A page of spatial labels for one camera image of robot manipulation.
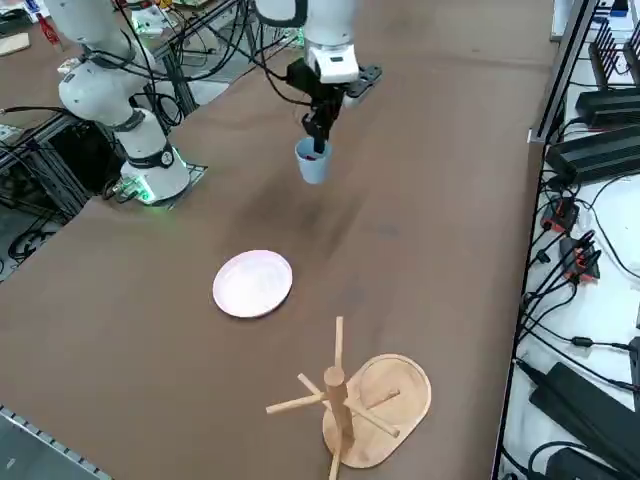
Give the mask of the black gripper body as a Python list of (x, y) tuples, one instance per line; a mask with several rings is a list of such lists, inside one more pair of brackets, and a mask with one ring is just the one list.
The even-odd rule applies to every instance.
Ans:
[(342, 108), (345, 95), (344, 84), (317, 83), (309, 94), (311, 109), (330, 120), (336, 120)]

